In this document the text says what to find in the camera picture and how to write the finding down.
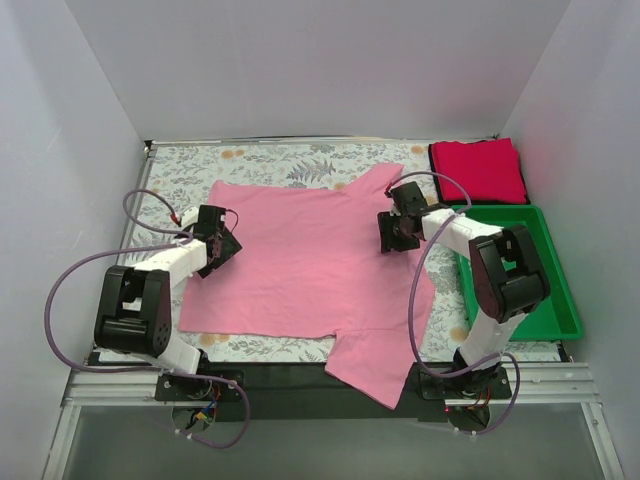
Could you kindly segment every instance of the pink cloth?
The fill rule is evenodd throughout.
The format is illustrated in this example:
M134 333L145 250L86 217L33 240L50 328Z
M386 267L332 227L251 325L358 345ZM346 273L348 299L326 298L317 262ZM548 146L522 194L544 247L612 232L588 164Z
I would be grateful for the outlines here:
M401 165L378 164L341 191L216 182L209 203L232 208L243 249L206 279L193 276L180 330L318 338L335 335L326 371L395 408L414 362L409 289L420 252L380 253L376 215ZM416 338L434 287L422 275Z

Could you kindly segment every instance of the purple cable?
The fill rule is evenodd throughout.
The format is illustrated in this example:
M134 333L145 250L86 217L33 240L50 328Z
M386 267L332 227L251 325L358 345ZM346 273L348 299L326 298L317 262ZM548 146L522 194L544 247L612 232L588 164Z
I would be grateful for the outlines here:
M170 235L184 235L186 236L186 241L183 243L169 243L169 244L165 244L165 245L154 245L154 246L149 246L149 247L134 247L134 248L123 248L123 249L118 249L118 250L109 250L107 252L102 252L102 253L96 253L94 255L90 255L86 258L83 258L82 260L74 263L73 265L71 265L69 268L67 268L64 273L62 275L60 275L60 277L58 277L58 279L54 282L53 286L51 287L51 290L49 291L49 295L47 296L47 300L45 302L45 306L44 306L44 333L45 336L47 337L47 343L49 343L49 347L51 348L51 351L54 353L54 355L56 357L58 357L58 359L64 363L65 365L67 365L68 367L71 367L74 370L78 370L81 372L89 372L89 373L130 373L130 372L141 372L141 371L157 371L159 372L160 369L156 368L156 367L150 367L150 366L140 366L140 367L123 367L123 368L103 368L103 367L89 367L86 365L80 365L79 363L74 362L73 360L71 360L70 358L66 357L64 355L64 353L62 353L62 351L58 348L58 345L55 342L55 339L53 338L53 333L51 331L51 308L53 306L53 299L56 295L56 293L58 292L58 289L60 288L60 285L62 285L62 282L64 282L66 280L66 278L71 275L71 273L73 273L75 270L77 270L78 268L80 268L81 266L93 261L93 260L97 260L99 258L104 258L104 257L110 257L112 255L120 255L120 254L127 254L127 253L138 253L138 252L155 252L155 251L159 251L159 250L166 250L169 248L177 248L180 247L182 245L184 245L185 243L190 242L191 240L193 240L193 235L189 232L185 232L182 230L166 230L166 229L160 229L160 228L155 228L155 227L151 227L148 225L145 225L144 223L140 222L137 219L134 219L133 216L131 215L131 212L129 212L128 210L128 206L127 206L127 200L129 199L129 197L131 197L131 195L135 194L135 193L150 193L152 194L154 197L158 198L160 201L162 201L162 203L164 203L165 205L167 205L169 207L169 209L172 211L173 214L175 214L175 211L173 210L173 208L171 207L171 205L169 205L169 203L162 198L160 195L156 194L155 192L151 192L150 190L144 190L144 189L138 189L138 190L132 190L131 192L127 193L124 197L123 200L123 207L125 210L125 213L127 214L127 217L129 217L132 221L134 221L134 223L137 223L138 225L144 227L144 228L148 228L149 230L152 230L154 232L159 232L159 233L166 233L166 234L170 234ZM197 436L192 435L191 438L193 438L194 440L203 443L205 445L208 445L211 448L216 448L216 449L224 449L224 448L229 448L232 447L233 445L235 445L236 443L238 443L238 441L240 441L240 439L242 438L242 436L244 435L245 431L247 430L247 428L249 427L249 420L251 417L251 409L249 408L249 399L247 397L246 392L239 386L236 385L234 382L231 382L229 380L226 380L224 378L221 377L214 377L214 376L210 376L210 375L195 375L195 374L190 374L190 373L182 373L182 372L167 372L171 375L174 376L178 376L178 377L185 377L185 378L194 378L194 379L198 379L198 380L211 380L213 382L216 383L224 383L227 385L232 385L234 386L234 388L236 388L238 390L238 393L240 394L240 396L242 397L242 400L244 402L244 406L245 406L245 417L244 417L244 423L242 425L242 428L240 429L240 432L238 433L238 435L231 440L228 443L223 443L223 444L217 444L214 442L210 442L209 440L203 439L203 438L198 438ZM185 434L185 435L189 435L189 433L185 433L185 431L181 431L181 433Z
M408 311L408 325L409 325L409 341L411 343L411 350L413 351L413 355L416 358L416 362L418 363L418 365L420 365L420 367L429 375L431 375L432 377L436 377L436 378L455 378L455 377L459 377L461 375L464 375L465 373L468 373L470 371L472 371L473 369L479 367L480 365L490 361L490 360L495 360L495 359L499 359L502 357L502 355L500 353L492 353L491 355L487 355L486 357L481 358L480 360L478 360L477 362L461 369L461 370L456 370L455 372L450 372L450 373L440 373L432 368L429 368L420 358L420 350L418 349L418 344L416 342L416 338L415 338L415 328L414 328L414 312L413 312L413 308L414 308L414 303L416 300L416 292L418 290L418 282L420 280L420 274L422 273L422 267L424 265L424 262L427 259L427 255L429 255L429 252L431 251L431 248L433 247L433 245L436 243L436 240L438 239L438 237L442 234L442 232L444 231L445 228L447 228L447 226L453 222L453 220L455 220L457 215L463 214L464 212L466 212L467 210L469 210L471 208L471 197L469 196L469 194L466 192L466 190L464 188L462 188L462 186L456 182L454 179L452 179L451 177L447 176L447 175L443 175L442 173L436 173L436 172L429 172L426 170L421 170L421 171L416 171L416 172L411 172L411 173L407 173L405 175L402 175L400 177L398 177L396 180L394 180L390 186L393 186L395 184L397 184L399 181L404 180L405 178L408 177L412 177L414 175L430 175L432 177L440 177L440 178L444 178L445 180L448 180L449 182L451 182L453 185L455 185L464 195L465 200L467 201L467 204L462 207L456 215L451 215L449 218L447 218L444 222L442 222L442 225L440 225L440 228L438 228L438 230L436 230L436 233L427 241L427 245L424 249L424 252L422 253L422 255L420 256L420 260L418 261L418 268L416 268L416 273L413 275L413 282L411 283L411 293L409 294L409 311ZM482 430L481 432L478 432L478 434L483 434L483 433L489 433L491 431L493 431L495 429L495 427L499 426L500 424L502 424L502 422L504 422L507 418L507 416L509 415L509 413L511 413L511 410L513 409L513 406L515 405L516 402L516 398L518 397L518 392L520 391L520 369L518 367L518 363L515 359L515 357L513 355L511 355L510 353L506 353L504 352L504 355L509 357L509 359L511 360L511 362L513 362L514 368L516 370L516 387L513 391L513 395L511 396L511 402L509 402L509 406L507 407L507 409L505 410L504 414L495 422L495 424L490 427L487 428L485 430Z

